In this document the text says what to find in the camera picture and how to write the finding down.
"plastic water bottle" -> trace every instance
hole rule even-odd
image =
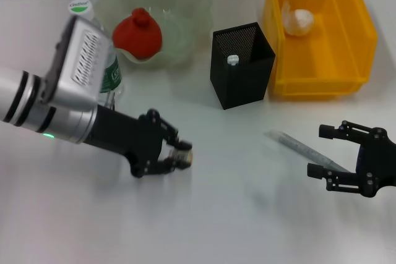
[[[89,0],[73,0],[69,3],[69,12],[79,15],[103,30],[103,26],[95,18],[92,3]],[[99,94],[98,104],[112,108],[124,92],[123,77],[118,66],[118,59],[113,43],[109,48],[107,65]]]

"vent grille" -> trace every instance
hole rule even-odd
[[[99,36],[92,32],[85,32],[84,41],[79,56],[77,68],[73,75],[73,81],[81,86],[90,85],[91,73],[95,63]]]

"bottle label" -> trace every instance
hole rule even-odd
[[[108,93],[113,91],[119,86],[122,81],[121,72],[118,67],[118,59],[114,60],[114,63],[106,68],[103,82],[101,84],[100,93]]]

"white crumpled object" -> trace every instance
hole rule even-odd
[[[286,33],[293,36],[307,35],[315,24],[314,14],[306,9],[290,10],[290,3],[282,6],[282,22]]]

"mesh pen holder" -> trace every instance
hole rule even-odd
[[[239,62],[228,63],[231,55]],[[223,109],[263,100],[274,60],[257,22],[214,32],[210,81]]]

